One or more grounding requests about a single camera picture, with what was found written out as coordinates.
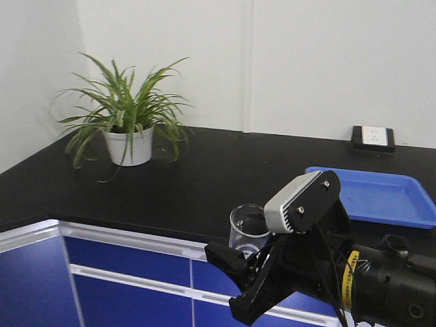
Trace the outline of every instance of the white flower pot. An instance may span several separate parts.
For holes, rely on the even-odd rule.
[[[130,144],[127,143],[127,152],[123,161],[127,134],[104,132],[104,138],[112,162],[119,166],[137,166],[146,163],[151,158],[153,144],[153,128],[145,129],[142,133],[134,133],[134,151],[130,155]]]

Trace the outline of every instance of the glass beaker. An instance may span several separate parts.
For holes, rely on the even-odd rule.
[[[270,234],[266,226],[264,209],[257,204],[242,204],[230,213],[229,247],[244,252],[247,258],[257,253]]]

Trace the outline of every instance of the blue tray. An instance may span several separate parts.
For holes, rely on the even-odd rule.
[[[350,219],[430,229],[436,206],[421,184],[405,175],[310,167],[306,172],[332,170],[341,181],[340,198]]]

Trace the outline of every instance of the wall socket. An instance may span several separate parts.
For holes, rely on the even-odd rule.
[[[388,153],[395,151],[394,131],[386,127],[353,126],[351,142],[357,150]]]
[[[362,143],[370,145],[388,145],[388,131],[385,127],[362,126]]]

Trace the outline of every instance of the blue drawer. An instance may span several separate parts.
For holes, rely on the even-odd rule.
[[[189,259],[130,247],[65,237],[69,261],[156,281],[190,286]]]
[[[243,323],[235,320],[229,307],[215,305],[195,300],[194,315],[196,327],[246,327]],[[262,315],[252,325],[253,327],[315,327],[312,324],[287,320],[285,318]]]
[[[222,271],[208,262],[192,261],[193,287],[197,290],[238,296],[239,289]],[[279,303],[281,307],[336,316],[331,305],[301,293],[294,293]]]
[[[192,301],[183,296],[75,276],[86,327],[192,326]]]

